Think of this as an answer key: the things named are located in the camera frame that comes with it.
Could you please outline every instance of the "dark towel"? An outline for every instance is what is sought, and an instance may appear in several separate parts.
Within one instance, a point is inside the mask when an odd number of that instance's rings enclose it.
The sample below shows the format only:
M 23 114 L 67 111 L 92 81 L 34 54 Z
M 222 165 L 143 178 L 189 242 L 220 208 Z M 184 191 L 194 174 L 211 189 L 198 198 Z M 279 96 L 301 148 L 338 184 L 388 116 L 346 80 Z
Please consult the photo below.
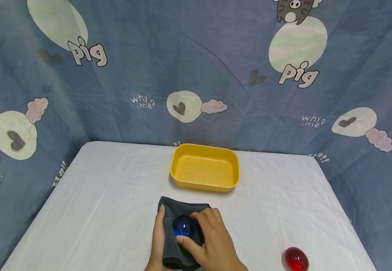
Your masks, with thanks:
M 160 210 L 160 206 L 162 204 L 166 209 L 163 220 L 164 233 L 166 235 L 164 242 L 163 265 L 171 269 L 182 269 L 183 271 L 194 271 L 198 269 L 201 266 L 195 261 L 193 256 L 191 256 L 190 253 L 176 242 L 172 222 L 178 216 L 189 216 L 193 212 L 200 212 L 206 208 L 210 208 L 210 206 L 207 203 L 184 203 L 167 197 L 161 197 L 157 211 Z M 199 225 L 197 225 L 196 234 L 194 235 L 193 240 L 198 245 L 202 245 L 204 243 L 204 235 L 202 234 L 202 230 Z

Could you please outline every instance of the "hand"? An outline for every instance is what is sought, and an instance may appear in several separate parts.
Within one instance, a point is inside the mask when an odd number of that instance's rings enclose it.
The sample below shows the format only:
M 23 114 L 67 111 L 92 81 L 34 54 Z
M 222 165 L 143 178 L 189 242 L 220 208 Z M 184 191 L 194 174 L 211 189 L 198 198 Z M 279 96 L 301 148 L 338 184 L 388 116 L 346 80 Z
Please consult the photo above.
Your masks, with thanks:
M 155 217 L 154 231 L 152 232 L 151 256 L 145 271 L 172 271 L 171 269 L 163 266 L 163 250 L 165 239 L 163 228 L 164 214 L 165 208 L 163 205 L 161 205 L 160 210 Z
M 194 212 L 191 217 L 199 222 L 205 243 L 199 246 L 186 236 L 177 236 L 176 241 L 190 252 L 206 271 L 248 271 L 238 259 L 219 209 L 206 208 L 202 212 Z

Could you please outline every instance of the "blue sphere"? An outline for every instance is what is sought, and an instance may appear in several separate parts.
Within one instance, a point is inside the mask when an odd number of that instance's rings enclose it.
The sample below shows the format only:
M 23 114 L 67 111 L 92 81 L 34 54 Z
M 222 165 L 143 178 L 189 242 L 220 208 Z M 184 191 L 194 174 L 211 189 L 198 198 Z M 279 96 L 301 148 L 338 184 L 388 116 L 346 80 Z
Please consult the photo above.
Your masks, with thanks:
M 175 236 L 188 236 L 193 238 L 196 233 L 196 220 L 190 216 L 182 215 L 172 222 L 173 231 Z

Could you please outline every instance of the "yellow plastic tray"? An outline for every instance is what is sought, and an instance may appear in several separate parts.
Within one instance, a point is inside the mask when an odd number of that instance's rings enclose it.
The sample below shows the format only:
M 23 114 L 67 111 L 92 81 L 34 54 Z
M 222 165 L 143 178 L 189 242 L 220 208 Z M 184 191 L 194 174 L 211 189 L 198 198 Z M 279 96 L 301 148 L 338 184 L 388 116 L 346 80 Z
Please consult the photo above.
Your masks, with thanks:
M 170 174 L 182 187 L 228 192 L 240 181 L 240 166 L 230 149 L 182 144 L 173 154 Z

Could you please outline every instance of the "red glass egg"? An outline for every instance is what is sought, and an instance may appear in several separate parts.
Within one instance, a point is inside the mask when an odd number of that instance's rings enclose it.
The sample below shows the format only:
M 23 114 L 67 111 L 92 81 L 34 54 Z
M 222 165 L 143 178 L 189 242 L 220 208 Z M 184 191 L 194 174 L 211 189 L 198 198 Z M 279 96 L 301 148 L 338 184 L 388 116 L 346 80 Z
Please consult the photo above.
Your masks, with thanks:
M 291 271 L 307 271 L 309 259 L 299 248 L 288 248 L 285 251 L 285 262 Z

